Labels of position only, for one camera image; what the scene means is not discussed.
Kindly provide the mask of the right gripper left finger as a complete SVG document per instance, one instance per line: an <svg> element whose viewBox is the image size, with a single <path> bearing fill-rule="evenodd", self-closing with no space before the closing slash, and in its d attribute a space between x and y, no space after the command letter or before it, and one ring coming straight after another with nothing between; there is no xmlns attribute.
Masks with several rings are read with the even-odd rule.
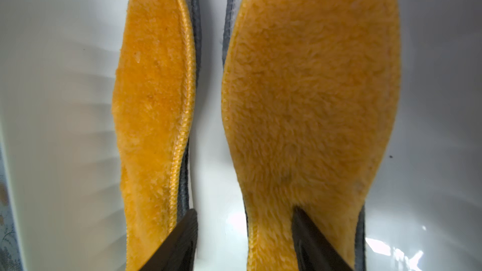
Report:
<svg viewBox="0 0 482 271"><path fill-rule="evenodd" d="M198 241L198 217L189 209L140 271L193 271Z"/></svg>

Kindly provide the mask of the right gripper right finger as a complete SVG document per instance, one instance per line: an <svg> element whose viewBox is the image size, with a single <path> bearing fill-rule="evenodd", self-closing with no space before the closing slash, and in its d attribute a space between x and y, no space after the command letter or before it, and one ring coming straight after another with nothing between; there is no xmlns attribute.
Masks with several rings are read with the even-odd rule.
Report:
<svg viewBox="0 0 482 271"><path fill-rule="evenodd" d="M299 271L352 271L308 214L295 207L292 239Z"/></svg>

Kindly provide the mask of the grey felt insole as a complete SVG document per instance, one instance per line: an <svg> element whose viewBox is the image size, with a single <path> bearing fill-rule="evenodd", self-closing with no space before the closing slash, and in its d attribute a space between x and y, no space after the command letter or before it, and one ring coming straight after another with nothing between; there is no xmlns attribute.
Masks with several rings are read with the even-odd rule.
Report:
<svg viewBox="0 0 482 271"><path fill-rule="evenodd" d="M240 10L242 0L227 0L227 9L225 15L225 24L223 29L222 42L222 63L225 66L225 61L228 54L230 39L233 34L235 21ZM365 207L362 207L358 223L356 225L355 234L355 267L354 270L367 270L366 258L366 243L365 243Z"/></svg>
<svg viewBox="0 0 482 271"><path fill-rule="evenodd" d="M190 13L190 18L193 27L194 48L196 57L196 72L195 83L197 89L198 77L202 60L202 23L200 15L199 0L186 0ZM185 152L182 158L182 164L179 171L179 184L178 184L178 209L177 209L177 222L179 222L187 211L190 209L190 195L189 195L189 143L185 148Z"/></svg>

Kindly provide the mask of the orange insole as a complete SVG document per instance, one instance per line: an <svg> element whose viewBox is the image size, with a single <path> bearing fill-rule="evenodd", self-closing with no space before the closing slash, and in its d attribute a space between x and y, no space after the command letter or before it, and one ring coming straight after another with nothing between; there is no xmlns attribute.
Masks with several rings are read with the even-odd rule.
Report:
<svg viewBox="0 0 482 271"><path fill-rule="evenodd" d="M187 0L129 0L112 98L127 270L140 270L189 209L196 79Z"/></svg>
<svg viewBox="0 0 482 271"><path fill-rule="evenodd" d="M354 270L356 225L397 112L397 0L242 0L222 118L248 270L299 270L302 208Z"/></svg>

